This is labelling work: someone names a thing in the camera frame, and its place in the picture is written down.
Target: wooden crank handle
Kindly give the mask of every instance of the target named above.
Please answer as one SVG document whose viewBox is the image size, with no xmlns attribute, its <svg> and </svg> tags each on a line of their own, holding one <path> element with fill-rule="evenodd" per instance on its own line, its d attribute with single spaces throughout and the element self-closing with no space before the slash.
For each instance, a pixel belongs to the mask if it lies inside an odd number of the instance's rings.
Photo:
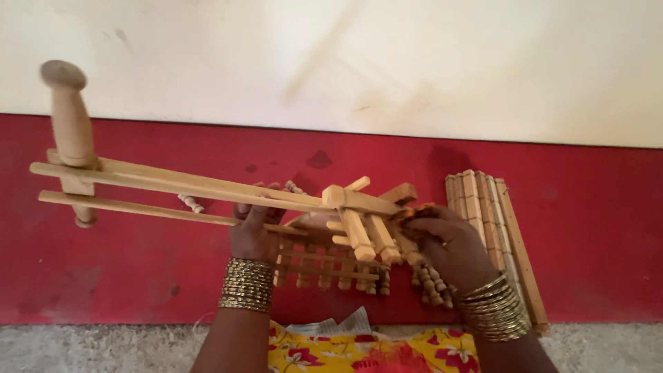
<svg viewBox="0 0 663 373">
<path fill-rule="evenodd" d="M 85 74 L 76 65 L 59 60 L 44 63 L 41 66 L 41 76 L 54 90 L 64 88 L 80 91 L 88 82 Z"/>
</svg>

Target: white wall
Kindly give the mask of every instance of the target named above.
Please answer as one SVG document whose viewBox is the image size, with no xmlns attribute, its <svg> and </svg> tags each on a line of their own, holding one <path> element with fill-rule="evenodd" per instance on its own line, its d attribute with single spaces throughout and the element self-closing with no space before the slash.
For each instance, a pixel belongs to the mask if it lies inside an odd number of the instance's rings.
<svg viewBox="0 0 663 373">
<path fill-rule="evenodd" d="M 4 0 L 0 112 L 663 147 L 661 0 Z"/>
</svg>

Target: wooden charkha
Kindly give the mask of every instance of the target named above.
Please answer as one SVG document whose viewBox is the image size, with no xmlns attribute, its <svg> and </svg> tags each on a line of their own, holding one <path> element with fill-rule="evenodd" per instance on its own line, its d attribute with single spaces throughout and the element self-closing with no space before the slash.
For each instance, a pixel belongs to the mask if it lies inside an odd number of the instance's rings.
<svg viewBox="0 0 663 373">
<path fill-rule="evenodd" d="M 76 213 L 76 224 L 89 228 L 95 210 L 114 210 L 234 226 L 240 220 L 202 214 L 195 198 L 256 204 L 302 212 L 293 221 L 265 224 L 279 235 L 280 249 L 274 271 L 274 284 L 286 284 L 289 273 L 296 273 L 296 286 L 317 284 L 329 289 L 338 279 L 340 289 L 355 287 L 368 294 L 389 294 L 389 269 L 402 256 L 416 263 L 422 260 L 416 245 L 405 237 L 393 238 L 389 218 L 416 200 L 410 184 L 402 184 L 376 197 L 361 190 L 370 185 L 362 177 L 347 187 L 332 185 L 322 198 L 309 196 L 292 181 L 285 190 L 244 185 L 156 167 L 137 165 L 98 157 L 94 153 L 92 125 L 81 90 L 86 86 L 83 72 L 68 62 L 49 61 L 41 75 L 52 90 L 52 126 L 56 149 L 46 152 L 48 163 L 33 163 L 30 171 L 58 177 L 62 192 L 44 190 L 39 200 L 69 204 Z M 176 194 L 190 211 L 149 206 L 95 195 L 95 184 L 139 188 Z"/>
<path fill-rule="evenodd" d="M 322 197 L 307 195 L 288 181 L 285 190 L 244 185 L 98 157 L 94 153 L 92 125 L 80 91 L 86 77 L 73 64 L 49 61 L 41 75 L 52 90 L 52 127 L 56 149 L 46 152 L 47 163 L 33 163 L 30 171 L 58 177 L 62 192 L 44 190 L 39 200 L 71 205 L 75 222 L 89 228 L 97 221 L 95 210 L 113 210 L 211 224 L 234 226 L 234 218 L 202 214 L 194 198 L 256 204 L 302 212 L 283 224 L 264 227 L 279 236 L 274 284 L 284 286 L 296 273 L 296 286 L 317 283 L 329 289 L 337 280 L 340 289 L 389 295 L 390 270 L 406 261 L 414 271 L 412 284 L 422 288 L 422 301 L 453 307 L 449 287 L 410 241 L 389 220 L 416 200 L 414 186 L 403 183 L 380 196 L 361 190 L 370 185 L 362 177 L 346 187 L 331 185 Z M 139 188 L 178 195 L 191 211 L 107 200 L 95 195 L 95 184 Z M 532 268 L 522 243 L 508 190 L 502 179 L 472 170 L 446 179 L 449 207 L 479 232 L 491 261 L 507 272 L 529 310 L 534 328 L 549 331 Z"/>
</svg>

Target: gray floor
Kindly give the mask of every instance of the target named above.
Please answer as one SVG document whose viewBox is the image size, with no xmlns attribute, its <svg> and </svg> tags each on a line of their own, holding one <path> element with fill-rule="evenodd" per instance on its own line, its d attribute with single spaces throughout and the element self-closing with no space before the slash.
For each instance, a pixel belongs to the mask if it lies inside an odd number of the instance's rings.
<svg viewBox="0 0 663 373">
<path fill-rule="evenodd" d="M 423 328 L 379 331 L 402 336 Z M 191 325 L 4 326 L 0 372 L 187 372 L 207 331 Z M 663 324 L 553 325 L 552 333 L 542 343 L 561 372 L 663 372 Z"/>
</svg>

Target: gold bangle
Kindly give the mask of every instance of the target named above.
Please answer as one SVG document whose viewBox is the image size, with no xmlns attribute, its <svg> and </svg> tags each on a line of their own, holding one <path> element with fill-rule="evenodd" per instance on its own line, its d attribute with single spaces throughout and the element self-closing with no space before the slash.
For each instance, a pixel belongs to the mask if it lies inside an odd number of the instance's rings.
<svg viewBox="0 0 663 373">
<path fill-rule="evenodd" d="M 474 337 L 490 342 L 506 342 L 524 336 L 531 328 L 520 296 L 503 274 L 467 295 L 455 295 Z"/>
<path fill-rule="evenodd" d="M 474 294 L 480 293 L 480 292 L 482 292 L 486 289 L 489 289 L 489 288 L 497 285 L 498 283 L 500 283 L 502 280 L 505 280 L 505 279 L 507 279 L 507 277 L 504 275 L 504 272 L 500 271 L 499 276 L 497 277 L 496 280 L 488 283 L 487 285 L 484 285 L 484 286 L 480 287 L 479 289 L 476 289 L 476 290 L 470 291 L 469 293 L 463 294 L 463 296 L 464 297 L 469 297 L 469 296 L 472 296 Z"/>
<path fill-rule="evenodd" d="M 274 264 L 230 258 L 223 279 L 219 308 L 249 309 L 269 313 L 272 304 Z"/>
</svg>

